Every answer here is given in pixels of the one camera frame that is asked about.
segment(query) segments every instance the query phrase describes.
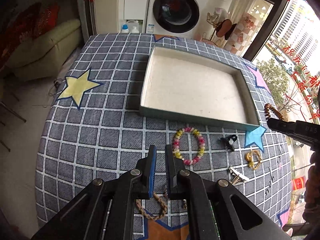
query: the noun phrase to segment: washing machine door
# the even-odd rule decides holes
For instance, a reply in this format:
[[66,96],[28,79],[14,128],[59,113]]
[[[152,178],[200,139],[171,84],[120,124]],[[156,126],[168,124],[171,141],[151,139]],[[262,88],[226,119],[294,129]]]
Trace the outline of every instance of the washing machine door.
[[185,33],[196,26],[199,7],[195,0],[155,0],[153,15],[165,30]]

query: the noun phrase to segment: open box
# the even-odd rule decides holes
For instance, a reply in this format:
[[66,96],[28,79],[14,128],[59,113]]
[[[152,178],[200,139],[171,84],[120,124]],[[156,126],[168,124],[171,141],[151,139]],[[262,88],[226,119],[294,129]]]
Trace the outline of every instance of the open box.
[[149,57],[140,113],[247,131],[260,125],[240,70],[200,55],[157,46]]

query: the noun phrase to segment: yellow star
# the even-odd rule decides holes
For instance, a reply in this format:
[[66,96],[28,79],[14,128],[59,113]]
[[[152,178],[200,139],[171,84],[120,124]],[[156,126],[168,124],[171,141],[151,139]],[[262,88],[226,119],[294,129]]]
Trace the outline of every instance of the yellow star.
[[68,86],[62,91],[57,100],[71,97],[79,109],[84,92],[103,85],[102,83],[88,80],[89,73],[90,69],[78,78],[72,76],[66,77]]

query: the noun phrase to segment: washing machine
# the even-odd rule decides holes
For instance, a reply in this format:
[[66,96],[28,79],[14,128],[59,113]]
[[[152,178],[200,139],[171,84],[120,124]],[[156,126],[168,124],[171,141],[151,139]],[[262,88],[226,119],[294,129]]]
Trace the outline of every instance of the washing machine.
[[207,0],[149,0],[146,33],[191,39]]

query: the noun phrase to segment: beaded bracelet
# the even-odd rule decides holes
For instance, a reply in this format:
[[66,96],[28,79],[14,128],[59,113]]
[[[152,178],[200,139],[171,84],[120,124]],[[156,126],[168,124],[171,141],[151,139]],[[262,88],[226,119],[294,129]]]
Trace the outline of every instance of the beaded bracelet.
[[[180,153],[179,150],[179,144],[180,144],[180,138],[184,132],[190,132],[193,133],[193,135],[197,138],[198,140],[198,145],[199,145],[199,151],[196,157],[194,157],[192,160],[185,160]],[[205,144],[204,144],[204,138],[202,134],[195,128],[193,127],[186,127],[182,128],[179,131],[176,132],[174,139],[173,139],[173,144],[172,144],[172,149],[173,149],[173,154],[175,155],[176,158],[182,159],[183,163],[185,165],[191,165],[194,163],[197,163],[201,157],[204,154],[204,149],[205,149]]]

